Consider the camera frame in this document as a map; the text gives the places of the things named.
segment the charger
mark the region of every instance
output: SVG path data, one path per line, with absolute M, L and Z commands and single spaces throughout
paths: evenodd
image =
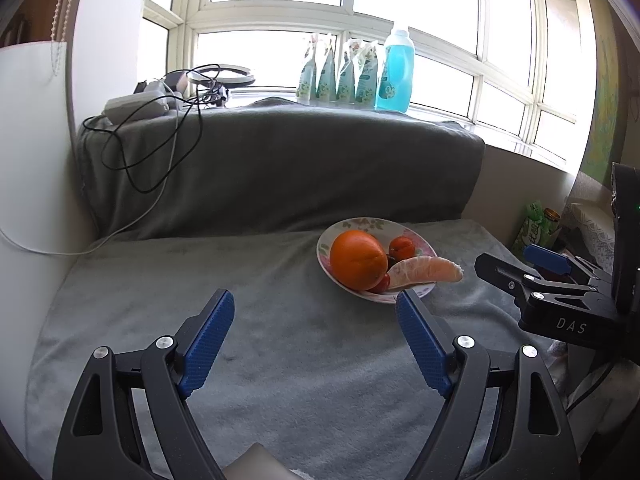
M 147 84 L 145 89 L 143 90 L 143 94 L 144 93 L 148 93 L 148 92 L 153 92 L 153 91 L 160 91 L 163 94 L 167 95 L 168 99 L 167 99 L 167 104 L 169 105 L 169 108 L 171 110 L 176 110 L 176 109 L 181 109 L 182 108 L 182 102 L 178 101 L 177 99 L 173 99 L 174 96 L 182 98 L 182 94 L 179 91 L 173 91 L 171 89 L 171 87 L 165 83 L 163 80 L 158 79 L 156 81 L 152 81 L 151 83 Z
M 115 97 L 107 101 L 102 113 L 113 124 L 121 124 L 127 118 L 129 118 L 129 121 L 139 121 L 140 119 L 161 117 L 169 111 L 165 95 L 160 90 L 149 90 L 138 94 Z

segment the jar lid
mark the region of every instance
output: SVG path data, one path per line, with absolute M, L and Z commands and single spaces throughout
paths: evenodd
M 560 221 L 560 215 L 558 213 L 556 213 L 553 209 L 551 209 L 550 207 L 547 207 L 544 210 L 544 214 L 545 217 L 548 218 L 549 220 L 553 221 L 553 222 L 559 222 Z

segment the small orange fruit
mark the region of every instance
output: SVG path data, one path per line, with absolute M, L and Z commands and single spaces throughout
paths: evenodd
M 331 246 L 329 263 L 334 278 L 348 288 L 369 290 L 386 274 L 386 253 L 372 235 L 345 231 Z
M 415 245 L 411 238 L 399 236 L 391 240 L 389 244 L 389 256 L 394 257 L 398 262 L 407 260 L 415 256 Z

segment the metal screw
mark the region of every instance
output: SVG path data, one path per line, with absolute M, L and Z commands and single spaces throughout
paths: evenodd
M 522 353 L 527 357 L 531 357 L 531 358 L 538 355 L 538 351 L 536 350 L 536 348 L 531 345 L 524 345 L 522 347 Z
M 476 342 L 474 341 L 474 339 L 471 336 L 461 335 L 458 338 L 458 344 L 460 346 L 462 346 L 462 348 L 473 348 L 473 346 L 476 344 Z
M 158 341 L 156 341 L 156 346 L 161 349 L 169 348 L 169 346 L 171 346 L 172 344 L 174 344 L 173 338 L 167 335 L 162 336 L 160 339 L 158 339 Z
M 109 349 L 106 346 L 98 346 L 94 350 L 94 357 L 96 359 L 102 359 L 103 357 L 107 357 L 109 355 Z

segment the blue gripper pad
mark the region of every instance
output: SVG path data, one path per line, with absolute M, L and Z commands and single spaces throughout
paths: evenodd
M 396 317 L 427 385 L 449 397 L 453 384 L 447 375 L 447 354 L 405 292 L 396 297 Z
M 235 314 L 234 297 L 227 291 L 184 353 L 184 372 L 178 384 L 183 399 L 201 388 L 209 375 Z
M 570 274 L 571 263 L 562 254 L 555 253 L 535 244 L 528 245 L 523 251 L 524 259 L 534 265 L 550 270 L 556 274 Z

